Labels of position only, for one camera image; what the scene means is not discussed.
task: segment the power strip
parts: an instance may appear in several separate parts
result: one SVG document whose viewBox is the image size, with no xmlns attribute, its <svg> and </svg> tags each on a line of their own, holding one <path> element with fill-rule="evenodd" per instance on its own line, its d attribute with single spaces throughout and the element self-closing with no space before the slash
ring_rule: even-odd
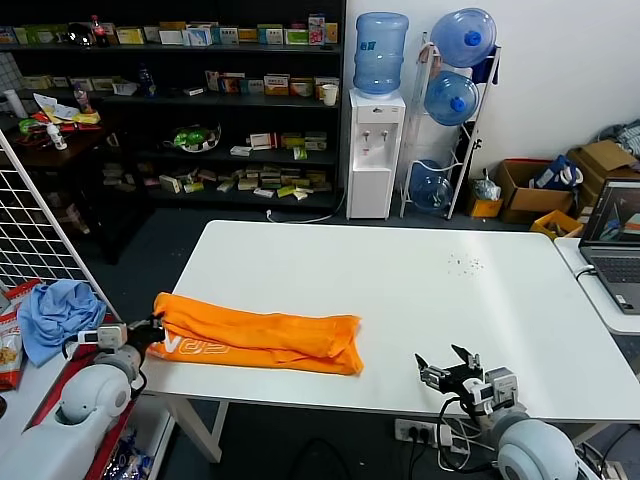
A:
<svg viewBox="0 0 640 480">
<path fill-rule="evenodd" d="M 396 440 L 402 442 L 413 442 L 411 436 L 409 436 L 409 430 L 414 427 L 416 430 L 421 429 L 429 430 L 429 445 L 437 448 L 436 436 L 437 425 L 435 423 L 420 422 L 418 420 L 406 420 L 404 418 L 396 418 L 395 422 L 395 437 Z M 451 437 L 451 428 L 448 425 L 442 425 L 440 427 L 440 436 L 442 439 L 443 447 L 451 447 L 453 438 Z M 422 439 L 418 438 L 418 443 L 422 443 Z"/>
</svg>

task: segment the blue water jug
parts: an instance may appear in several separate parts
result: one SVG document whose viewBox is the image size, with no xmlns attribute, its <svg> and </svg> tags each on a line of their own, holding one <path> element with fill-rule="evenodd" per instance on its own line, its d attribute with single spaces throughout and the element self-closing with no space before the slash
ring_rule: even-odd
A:
<svg viewBox="0 0 640 480">
<path fill-rule="evenodd" d="M 419 163 L 411 166 L 409 180 L 409 197 L 418 210 L 427 213 L 439 212 L 451 205 L 453 189 L 449 180 L 444 176 L 441 166 L 433 160 L 421 160 L 425 168 Z"/>
<path fill-rule="evenodd" d="M 478 87 L 469 78 L 442 71 L 429 80 L 424 108 L 441 125 L 460 125 L 471 118 L 478 106 Z"/>
<path fill-rule="evenodd" d="M 431 41 L 445 63 L 458 68 L 473 67 L 493 50 L 496 24 L 484 10 L 465 8 L 438 20 Z"/>
<path fill-rule="evenodd" d="M 370 12 L 356 22 L 356 73 L 353 84 L 371 95 L 385 95 L 400 86 L 404 37 L 409 19 L 399 13 Z"/>
</svg>

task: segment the red bottle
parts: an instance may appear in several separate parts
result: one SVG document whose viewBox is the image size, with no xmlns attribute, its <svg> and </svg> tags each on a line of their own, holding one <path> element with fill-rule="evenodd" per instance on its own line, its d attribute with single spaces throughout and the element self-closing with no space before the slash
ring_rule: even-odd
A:
<svg viewBox="0 0 640 480">
<path fill-rule="evenodd" d="M 108 47 L 109 39 L 107 38 L 107 32 L 104 27 L 100 25 L 97 15 L 91 15 L 91 31 L 96 37 L 96 45 L 99 47 Z"/>
</svg>

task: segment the laptop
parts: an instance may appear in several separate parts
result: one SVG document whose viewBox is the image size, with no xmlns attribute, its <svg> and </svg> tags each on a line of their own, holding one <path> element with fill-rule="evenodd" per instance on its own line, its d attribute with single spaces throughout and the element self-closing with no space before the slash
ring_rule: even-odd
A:
<svg viewBox="0 0 640 480">
<path fill-rule="evenodd" d="M 579 248 L 620 310 L 640 315 L 640 179 L 605 181 Z"/>
</svg>

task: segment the laptop keyboard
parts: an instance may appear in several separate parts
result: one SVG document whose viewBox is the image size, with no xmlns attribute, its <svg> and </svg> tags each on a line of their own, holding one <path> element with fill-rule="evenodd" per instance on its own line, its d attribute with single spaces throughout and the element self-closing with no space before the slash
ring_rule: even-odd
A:
<svg viewBox="0 0 640 480">
<path fill-rule="evenodd" d="M 640 283 L 640 257 L 591 257 L 609 283 Z"/>
</svg>

